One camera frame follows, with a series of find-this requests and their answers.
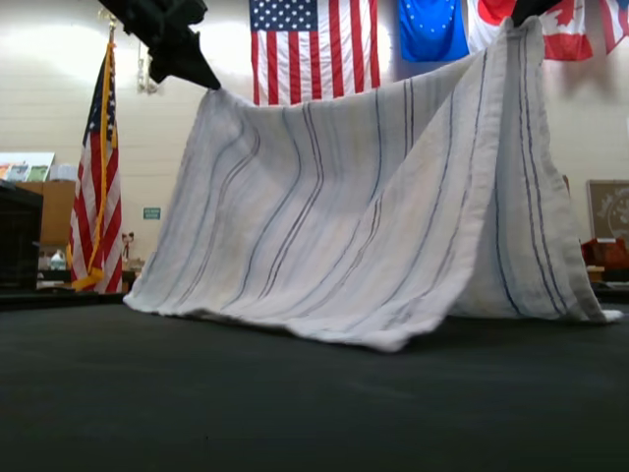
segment blue flag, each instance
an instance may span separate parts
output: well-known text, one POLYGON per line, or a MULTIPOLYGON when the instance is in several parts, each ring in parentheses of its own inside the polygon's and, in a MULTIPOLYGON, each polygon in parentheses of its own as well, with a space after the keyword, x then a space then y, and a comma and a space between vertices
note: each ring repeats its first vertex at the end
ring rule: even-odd
POLYGON ((469 54, 460 0, 399 0, 402 57, 454 61, 469 54))

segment blue stripe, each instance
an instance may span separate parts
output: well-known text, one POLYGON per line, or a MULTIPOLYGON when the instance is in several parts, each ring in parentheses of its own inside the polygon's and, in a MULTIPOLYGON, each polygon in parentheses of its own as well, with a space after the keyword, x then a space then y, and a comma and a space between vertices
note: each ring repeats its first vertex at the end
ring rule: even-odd
POLYGON ((411 148, 415 145, 415 93, 413 92, 413 79, 411 84, 411 148))
POLYGON ((504 275, 504 267, 502 265, 502 256, 500 255, 500 203, 498 200, 498 175, 496 169, 496 176, 493 183, 493 198, 495 200, 495 251, 498 257, 498 268, 500 271, 500 279, 502 280, 502 288, 504 289, 504 294, 507 296, 509 300, 509 304, 511 308, 517 313, 520 317, 522 317, 522 312, 518 308, 518 306, 513 301, 513 297, 511 296, 511 290, 509 290, 509 285, 507 283, 507 278, 504 275))
POLYGON ((356 270, 356 268, 363 261, 363 257, 365 255, 365 252, 367 251, 367 249, 371 245, 373 239, 375 238, 375 235, 377 234, 377 231, 378 231, 378 229, 380 227, 381 215, 382 215, 382 197, 377 199, 375 201, 375 205, 373 206, 372 229, 370 231, 370 235, 367 238, 367 240, 365 241, 365 243, 363 244, 363 246, 361 247, 361 249, 359 249, 358 253, 356 254, 356 257, 354 258, 354 260, 350 264, 349 268, 345 271, 345 273, 343 274, 341 279, 334 284, 334 286, 330 289, 330 291, 327 294, 325 294, 323 299, 319 300, 317 303, 315 303, 311 307, 308 307, 307 309, 305 309, 299 315, 297 315, 295 317, 291 317, 291 320, 304 318, 307 315, 309 315, 310 313, 312 313, 314 310, 317 310, 317 309, 321 308, 323 305, 325 305, 327 302, 329 302, 332 299, 332 297, 334 297, 334 295, 336 295, 341 290, 341 288, 343 288, 343 286, 345 285, 345 282, 347 282, 347 280, 349 279, 350 275, 352 275, 354 270, 356 270))
MULTIPOLYGON (((377 123, 378 123, 378 127, 380 124, 380 117, 378 114, 376 114, 376 118, 377 118, 377 123)), ((373 190, 372 190, 372 195, 375 193, 377 187, 377 182, 375 183, 375 185, 373 186, 373 190)), ((370 235, 368 236, 367 242, 359 249, 357 256, 354 258, 354 260, 352 261, 352 263, 350 264, 350 268, 348 268, 348 270, 343 274, 343 276, 341 277, 341 280, 343 280, 342 283, 345 283, 345 280, 347 280, 347 278, 349 277, 349 274, 351 274, 351 272, 354 270, 354 268, 356 268, 356 266, 360 263, 360 260, 363 257, 363 253, 364 251, 367 249, 367 246, 371 243, 373 237, 375 236, 374 231, 377 231, 377 229, 379 228, 379 211, 380 208, 378 206, 381 206, 381 198, 375 202, 375 206, 374 206, 374 213, 373 213, 373 217, 372 217, 372 231, 370 232, 370 235)), ((360 228, 361 225, 361 220, 359 219, 359 221, 356 223, 356 226, 354 227, 354 231, 352 233, 352 237, 350 238, 349 242, 347 243, 347 245, 345 246, 345 248, 343 249, 341 255, 339 256, 339 258, 336 260, 336 262, 334 263, 334 265, 332 266, 332 268, 327 272, 327 274, 321 279, 321 281, 302 299, 300 299, 297 303, 295 303, 294 305, 292 305, 290 308, 286 309, 286 310, 281 310, 279 312, 274 312, 272 315, 280 315, 289 311, 294 310, 295 308, 297 308, 298 306, 300 306, 302 303, 308 301, 308 299, 319 289, 320 286, 323 285, 323 283, 328 279, 328 277, 336 270, 336 268, 338 267, 338 265, 341 263, 341 261, 345 258, 349 248, 354 244, 354 240, 356 239, 356 235, 358 234, 358 230, 360 228)), ((325 295, 324 300, 327 301, 327 299, 329 298, 329 294, 334 292, 336 289, 336 284, 330 289, 330 291, 325 295)))
MULTIPOLYGON (((224 99, 225 94, 224 93, 220 93, 218 95, 218 99, 224 99)), ((221 109, 222 107, 220 106, 221 103, 217 103, 217 108, 221 109)), ((199 133, 196 133, 195 128, 198 128, 200 126, 200 118, 197 118, 197 121, 195 122, 194 128, 193 128, 193 136, 195 136, 197 139, 199 138, 199 133)), ((240 136, 242 136, 243 130, 241 129, 241 134, 231 143, 229 143, 226 148, 224 150, 226 150, 227 148, 229 148, 230 146, 234 145, 235 143, 238 142, 238 139, 240 138, 240 136)), ((187 195, 187 193, 184 193, 184 185, 181 185, 183 182, 187 182, 188 181, 188 174, 189 174, 189 170, 192 167, 191 162, 193 161, 193 156, 189 153, 190 148, 192 148, 193 143, 188 143, 186 146, 186 150, 184 151, 184 161, 183 161, 183 168, 180 171, 180 176, 177 179, 177 183, 178 185, 176 185, 175 187, 175 194, 172 198, 172 202, 170 204, 170 211, 175 212, 178 210, 179 204, 181 203, 181 198, 183 195, 187 195)), ((164 222, 164 226, 161 232, 161 236, 159 238, 158 241, 158 247, 161 245, 161 243, 163 241, 167 241, 168 237, 170 236, 172 227, 173 227, 173 221, 175 218, 166 218, 166 221, 164 222)), ((166 252, 166 251, 156 251, 154 253, 154 256, 152 258, 150 258, 150 260, 146 263, 146 266, 143 268, 143 278, 142 278, 142 286, 147 287, 148 281, 151 279, 151 276, 156 272, 159 273, 159 270, 157 270, 157 268, 155 268, 155 270, 153 270, 153 266, 156 266, 156 262, 158 259, 166 259, 166 256, 169 256, 171 253, 166 252)))
MULTIPOLYGON (((241 138, 243 137, 243 135, 245 134, 245 122, 243 121, 242 118, 239 117, 239 124, 241 126, 240 131, 238 132, 238 135, 236 136, 236 138, 232 141, 230 141, 229 143, 227 143, 225 145, 224 148, 222 148, 218 154, 216 155, 216 158, 214 159, 214 163, 212 164, 212 170, 210 173, 210 180, 209 180, 209 188, 212 188, 212 180, 214 179, 214 177, 216 176, 216 166, 218 165, 218 162, 221 160, 221 158, 223 157, 223 155, 225 154, 225 152, 227 152, 227 150, 231 149, 233 146, 235 146, 237 143, 240 142, 241 138)), ((173 293, 173 291, 175 290, 175 288, 178 287, 179 282, 181 282, 182 280, 182 275, 184 273, 184 270, 188 269, 188 265, 190 264, 190 261, 193 257, 193 253, 194 248, 197 246, 197 244, 199 243, 199 237, 200 237, 200 233, 201 233, 201 229, 203 228, 203 224, 205 222, 205 217, 207 216, 207 209, 209 208, 209 204, 211 202, 211 190, 207 196, 207 199, 205 201, 205 207, 204 207, 204 212, 203 212, 203 218, 200 220, 199 226, 197 227, 197 230, 195 232, 195 242, 193 243, 190 252, 188 253, 188 257, 186 258, 186 262, 184 264, 181 265, 181 268, 179 269, 179 272, 177 274, 177 277, 175 277, 173 279, 172 282, 172 286, 170 287, 170 290, 168 290, 168 292, 166 293, 166 295, 161 299, 161 301, 159 303, 154 303, 154 306, 159 306, 162 305, 166 300, 168 300, 168 298, 170 297, 170 295, 173 293)), ((168 218, 169 221, 173 221, 175 220, 175 218, 169 217, 168 218)))
POLYGON ((406 158, 406 154, 409 153, 409 114, 407 111, 408 108, 408 100, 406 99, 406 83, 409 81, 404 81, 404 158, 406 158))
POLYGON ((318 199, 318 196, 321 193, 321 189, 323 187, 323 182, 324 182, 323 161, 322 161, 322 156, 321 156, 321 149, 318 144, 318 137, 316 135, 315 123, 313 122, 313 115, 311 113, 310 104, 306 105, 306 107, 304 108, 304 120, 306 122, 306 126, 311 136, 311 143, 313 144, 314 163, 316 165, 316 185, 315 185, 313 193, 311 194, 311 197, 309 198, 309 201, 306 202, 306 205, 302 208, 302 212, 300 213, 298 219, 295 221, 295 223, 293 223, 293 227, 291 228, 291 233, 289 233, 289 236, 284 240, 284 243, 282 243, 283 248, 281 248, 280 251, 275 256, 275 260, 273 261, 273 264, 275 265, 275 263, 277 262, 277 266, 274 268, 274 272, 273 272, 273 266, 271 266, 271 272, 269 273, 268 278, 266 280, 266 285, 260 292, 258 298, 268 295, 270 291, 273 289, 273 286, 275 285, 275 281, 277 280, 277 275, 279 273, 279 270, 282 268, 282 264, 284 263, 286 259, 288 251, 290 250, 291 246, 295 242, 295 239, 297 238, 297 235, 302 229, 302 226, 304 226, 304 222, 306 221, 306 219, 308 218, 308 215, 313 209, 313 206, 315 205, 315 202, 318 199))
MULTIPOLYGON (((527 36, 528 36, 528 32, 526 32, 525 37, 524 37, 524 43, 526 44, 526 40, 527 40, 527 36)), ((522 69, 522 52, 523 52, 523 48, 521 47, 522 44, 520 44, 520 47, 518 48, 518 67, 520 69, 520 71, 523 71, 522 69)), ((525 57, 525 69, 524 69, 524 75, 526 77, 526 67, 527 67, 527 58, 525 57)), ((524 166, 524 178, 525 178, 525 183, 526 183, 526 188, 527 188, 527 202, 529 205, 529 221, 531 223, 531 242, 533 244, 533 252, 535 254, 535 259, 536 262, 538 264, 538 269, 540 270, 540 274, 542 275, 542 282, 543 282, 543 287, 548 295, 548 298, 550 299, 550 303, 552 304, 552 307, 554 308, 554 311, 561 316, 561 312, 559 310, 559 308, 557 307, 557 304, 554 301, 554 297, 552 296, 552 293, 550 291, 550 287, 548 286, 548 283, 546 281, 546 275, 545 272, 543 270, 543 266, 542 266, 542 261, 540 259, 540 253, 538 252, 538 245, 536 243, 536 238, 535 238, 535 223, 533 221, 533 203, 531 200, 531 185, 529 183, 529 172, 527 170, 527 162, 526 162, 526 154, 524 151, 524 132, 523 132, 523 128, 524 128, 524 122, 523 122, 523 115, 524 115, 524 110, 522 108, 522 78, 520 78, 520 84, 518 87, 518 105, 520 107, 520 151, 522 153, 522 165, 524 166)))
MULTIPOLYGON (((245 167, 247 167, 251 163, 251 161, 254 159, 254 157, 257 156, 257 153, 259 152, 261 139, 260 139, 259 132, 257 131, 257 128, 254 128, 254 131, 256 133, 256 138, 254 140, 254 145, 252 146, 252 149, 250 150, 249 154, 243 157, 242 159, 240 159, 240 161, 229 171, 229 173, 227 174, 227 177, 221 184, 221 187, 218 193, 218 201, 216 202, 215 219, 212 223, 212 230, 209 236, 209 243, 207 245, 207 248, 205 248, 203 261, 201 263, 200 268, 197 270, 197 274, 193 278, 193 282, 188 286, 186 291, 181 295, 179 300, 175 303, 176 307, 181 306, 186 300, 188 300, 188 298, 192 295, 192 293, 195 291, 195 289, 199 285, 202 275, 205 273, 205 269, 207 268, 207 263, 209 262, 209 258, 214 249, 214 242, 216 240, 216 230, 217 228, 220 227, 222 223, 221 221, 222 212, 218 210, 222 207, 223 202, 225 201, 225 196, 227 195, 227 189, 234 182, 236 177, 245 169, 245 167)), ((202 219, 203 222, 205 221, 205 218, 207 217, 208 203, 209 203, 209 199, 208 199, 208 202, 205 203, 206 208, 205 208, 205 212, 203 213, 203 219, 202 219)))
POLYGON ((450 155, 452 153, 452 129, 453 129, 453 126, 452 126, 453 119, 452 118, 453 118, 453 113, 454 113, 454 91, 450 95, 450 114, 449 114, 449 117, 448 117, 448 152, 447 152, 447 155, 445 156, 445 163, 443 165, 443 172, 441 174, 441 181, 439 182, 439 188, 437 190, 436 199, 434 201, 434 206, 432 207, 432 212, 430 213, 428 227, 426 228, 426 231, 424 232, 424 236, 422 237, 422 242, 420 243, 420 247, 416 251, 415 255, 413 256, 413 261, 411 262, 411 264, 409 266, 409 269, 407 270, 406 274, 404 275, 404 278, 397 285, 397 287, 393 291, 393 293, 391 293, 391 295, 384 302, 382 302, 382 305, 385 305, 386 303, 390 302, 398 294, 398 292, 400 291, 402 286, 404 286, 404 284, 405 284, 406 280, 408 279, 409 275, 411 274, 411 272, 415 268, 415 265, 416 265, 418 259, 420 258, 420 255, 422 254, 422 252, 424 250, 424 245, 426 244, 426 241, 429 238, 430 230, 432 229, 432 223, 434 221, 434 216, 436 215, 436 211, 437 211, 437 209, 439 207, 439 203, 441 202, 441 193, 443 192, 443 183, 445 182, 445 177, 447 175, 448 167, 450 165, 450 155))
MULTIPOLYGON (((524 57, 526 58, 525 61, 528 61, 526 39, 524 41, 524 57)), ((531 136, 531 112, 529 110, 529 85, 528 85, 529 74, 528 74, 528 67, 526 65, 527 63, 525 62, 524 96, 525 96, 526 105, 527 105, 527 130, 529 132, 529 158, 531 159, 531 166, 533 168, 533 177, 535 181, 535 187, 538 191, 538 213, 540 215, 540 234, 542 235, 543 252, 546 257, 546 263, 548 264, 548 270, 550 271, 550 278, 552 280, 552 285, 555 291, 557 292, 557 295, 559 296, 559 301, 561 302, 561 305, 563 305, 563 309, 567 312, 568 306, 566 305, 566 302, 563 299, 561 291, 559 290, 559 287, 557 286, 557 280, 555 279, 555 276, 554 276, 554 270, 552 269, 552 261, 550 260, 550 254, 548 253, 548 246, 546 244, 546 235, 545 235, 545 231, 543 230, 542 192, 540 190, 540 181, 538 179, 538 169, 537 169, 537 166, 535 165, 535 160, 533 159, 533 137, 531 136)))
MULTIPOLYGON (((432 280, 432 284, 430 285, 430 287, 426 291, 424 291, 424 293, 419 295, 419 297, 417 297, 420 300, 426 297, 434 289, 437 282, 439 281, 441 273, 443 272, 443 268, 445 267, 446 262, 450 259, 450 253, 452 252, 452 246, 454 244, 454 240, 456 239, 456 236, 458 235, 459 229, 461 227, 461 218, 463 216, 463 208, 465 207, 465 203, 468 200, 468 195, 470 193, 470 185, 472 184, 472 169, 473 169, 473 164, 474 164, 474 155, 476 154, 476 141, 479 135, 479 122, 481 118, 483 95, 485 93, 486 60, 487 60, 487 52, 485 51, 485 54, 483 55, 483 69, 481 71, 481 90, 479 91, 479 103, 477 106, 476 119, 474 123, 474 137, 472 138, 472 151, 470 153, 470 158, 468 159, 468 177, 465 182, 465 190, 463 191, 461 205, 459 206, 459 214, 457 216, 457 220, 454 226, 454 231, 452 232, 452 236, 450 236, 450 240, 448 241, 447 249, 445 251, 445 254, 443 255, 443 258, 441 259, 441 263, 439 264, 439 269, 437 270, 436 275, 434 276, 434 279, 432 280)), ((389 297, 389 299, 386 302, 384 302, 382 306, 385 305, 387 302, 389 302, 391 298, 392 297, 389 297)), ((395 319, 390 320, 389 323, 386 325, 386 327, 391 327, 392 325, 403 324, 411 317, 411 315, 412 314, 410 313, 410 311, 407 311, 405 312, 404 317, 400 318, 399 320, 395 320, 395 319)))
POLYGON ((370 201, 373 200, 375 196, 375 192, 377 191, 377 187, 380 184, 380 176, 382 174, 382 133, 380 130, 380 106, 378 100, 378 92, 379 90, 375 90, 375 119, 377 120, 377 149, 378 149, 378 157, 377 157, 377 175, 375 177, 375 185, 373 185, 372 196, 370 197, 370 201))
POLYGON ((257 237, 256 243, 254 244, 254 248, 252 249, 252 253, 251 253, 250 257, 249 257, 249 262, 247 264, 247 270, 245 272, 245 277, 243 278, 243 281, 241 283, 241 286, 240 286, 240 289, 239 289, 238 293, 229 302, 227 302, 225 305, 223 305, 221 310, 225 310, 227 307, 232 305, 245 292, 245 289, 247 288, 247 283, 249 282, 249 276, 250 276, 251 271, 252 271, 252 266, 253 266, 253 263, 254 263, 254 259, 256 258, 257 249, 258 249, 260 243, 262 242, 262 240, 264 239, 264 235, 266 234, 266 231, 270 227, 271 223, 273 223, 273 221, 275 220, 275 218, 279 214, 280 210, 284 208, 286 203, 289 201, 289 199, 293 195, 293 192, 297 188, 297 186, 299 184, 299 181, 300 181, 300 178, 302 176, 302 168, 303 168, 302 155, 299 152, 299 147, 297 146, 297 141, 295 141, 295 137, 294 137, 293 133, 291 132, 291 129, 290 129, 288 121, 286 120, 286 110, 287 110, 287 108, 282 109, 282 122, 284 123, 284 127, 286 128, 286 133, 288 134, 289 138, 291 139, 291 141, 293 143, 293 146, 295 148, 295 154, 297 155, 297 163, 298 163, 297 175, 295 176, 295 180, 293 181, 293 184, 291 185, 288 193, 284 196, 284 199, 279 204, 279 206, 275 209, 275 211, 273 212, 273 215, 266 222, 266 224, 264 225, 264 228, 262 229, 262 231, 260 232, 259 236, 257 237))

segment sign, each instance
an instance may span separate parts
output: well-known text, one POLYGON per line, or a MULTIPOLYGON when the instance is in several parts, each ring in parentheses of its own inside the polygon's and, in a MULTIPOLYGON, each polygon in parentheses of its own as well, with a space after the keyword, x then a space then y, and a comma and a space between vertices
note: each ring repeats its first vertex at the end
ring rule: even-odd
POLYGON ((161 208, 160 207, 144 207, 144 219, 160 219, 161 208))

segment brown cabinet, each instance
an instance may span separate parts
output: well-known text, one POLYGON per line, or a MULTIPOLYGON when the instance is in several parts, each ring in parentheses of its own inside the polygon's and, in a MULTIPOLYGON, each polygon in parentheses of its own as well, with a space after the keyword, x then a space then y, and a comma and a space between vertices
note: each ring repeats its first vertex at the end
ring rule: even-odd
POLYGON ((74 182, 23 182, 18 187, 43 196, 42 246, 66 246, 70 239, 70 214, 75 200, 74 182))

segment white towel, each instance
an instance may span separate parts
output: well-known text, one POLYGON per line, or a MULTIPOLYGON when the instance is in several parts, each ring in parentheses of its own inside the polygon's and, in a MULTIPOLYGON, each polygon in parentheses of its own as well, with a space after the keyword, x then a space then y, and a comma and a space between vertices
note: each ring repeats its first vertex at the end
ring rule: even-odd
POLYGON ((334 101, 203 99, 126 303, 400 349, 447 315, 602 323, 549 152, 537 19, 334 101))

